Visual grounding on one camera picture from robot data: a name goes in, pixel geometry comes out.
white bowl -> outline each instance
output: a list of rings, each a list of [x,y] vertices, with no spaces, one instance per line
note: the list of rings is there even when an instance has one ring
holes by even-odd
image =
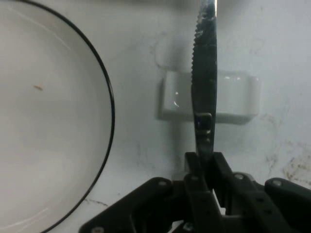
[[[36,3],[0,2],[0,233],[48,231],[99,177],[114,131],[88,39]]]

crumb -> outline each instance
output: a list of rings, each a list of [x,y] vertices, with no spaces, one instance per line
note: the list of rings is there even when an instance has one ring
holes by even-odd
[[[34,85],[34,88],[39,90],[39,91],[43,91],[43,88],[41,86]]]

white surface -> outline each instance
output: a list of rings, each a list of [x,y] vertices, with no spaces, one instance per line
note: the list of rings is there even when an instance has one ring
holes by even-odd
[[[163,118],[193,120],[191,73],[168,71],[164,79]],[[260,80],[245,72],[218,71],[216,121],[243,123],[260,108]]]
[[[159,120],[158,94],[167,69],[181,70],[179,64],[185,61],[184,71],[190,72],[199,1],[39,2],[67,16],[86,34],[113,85],[114,144],[87,199],[111,205],[149,178],[171,177],[182,169],[183,153],[194,150],[193,126]],[[310,9],[307,0],[218,1],[219,69],[260,77],[262,92],[258,117],[243,126],[216,126],[215,149],[224,153],[233,170],[251,173],[260,183],[280,176],[310,187],[305,175],[311,167]],[[174,46],[163,50],[163,41]],[[307,169],[298,169],[301,163]],[[86,201],[51,232],[76,233],[105,208]]]
[[[0,74],[0,233],[39,233],[81,200],[102,166],[108,86],[70,26],[18,2],[0,2]]]

stain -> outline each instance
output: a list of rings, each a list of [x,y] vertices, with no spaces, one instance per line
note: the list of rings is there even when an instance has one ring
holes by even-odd
[[[249,54],[257,55],[263,48],[266,41],[260,38],[254,38],[251,42]]]
[[[277,162],[278,155],[276,153],[266,157],[266,163],[268,163],[269,167],[269,176],[271,175],[272,170],[276,167]]]
[[[285,140],[284,144],[289,146],[289,147],[293,147],[294,146],[294,143],[292,141],[290,141],[290,140]]]
[[[297,143],[297,148],[301,148],[301,155],[292,158],[282,172],[287,180],[311,188],[311,149],[301,143]]]
[[[33,87],[39,91],[43,91],[43,88],[41,86],[34,85]]]
[[[98,200],[84,199],[84,201],[85,201],[87,204],[94,203],[94,204],[102,205],[102,206],[105,206],[105,207],[108,207],[108,206],[109,206],[109,205],[107,205],[106,203],[101,202],[101,201],[98,201]]]
[[[274,116],[272,116],[272,115],[269,115],[269,114],[265,113],[264,115],[262,115],[260,117],[260,120],[261,121],[266,121],[266,122],[272,124],[275,128],[277,127],[276,118]]]

knife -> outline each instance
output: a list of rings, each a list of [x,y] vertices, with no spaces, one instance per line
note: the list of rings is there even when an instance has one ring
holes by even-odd
[[[201,0],[192,58],[191,98],[197,154],[213,154],[217,99],[217,0]]]

